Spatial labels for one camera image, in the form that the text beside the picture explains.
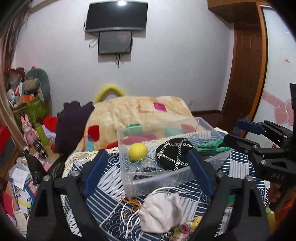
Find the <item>person's right hand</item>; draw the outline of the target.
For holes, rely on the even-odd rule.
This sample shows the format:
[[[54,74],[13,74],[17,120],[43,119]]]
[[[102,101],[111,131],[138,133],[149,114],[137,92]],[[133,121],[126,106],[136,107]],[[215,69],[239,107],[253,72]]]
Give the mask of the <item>person's right hand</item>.
[[[288,202],[288,185],[276,184],[270,182],[269,187],[269,208],[274,212],[278,213]]]

